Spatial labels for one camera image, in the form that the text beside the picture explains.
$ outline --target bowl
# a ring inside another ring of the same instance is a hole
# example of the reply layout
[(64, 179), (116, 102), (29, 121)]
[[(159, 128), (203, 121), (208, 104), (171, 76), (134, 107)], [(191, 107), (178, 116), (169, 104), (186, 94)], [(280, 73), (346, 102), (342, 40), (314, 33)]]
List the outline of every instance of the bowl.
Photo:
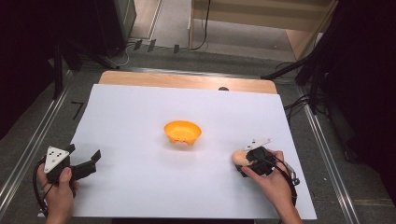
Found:
[(198, 125), (186, 120), (171, 121), (165, 125), (164, 130), (171, 143), (187, 143), (190, 146), (202, 133)]

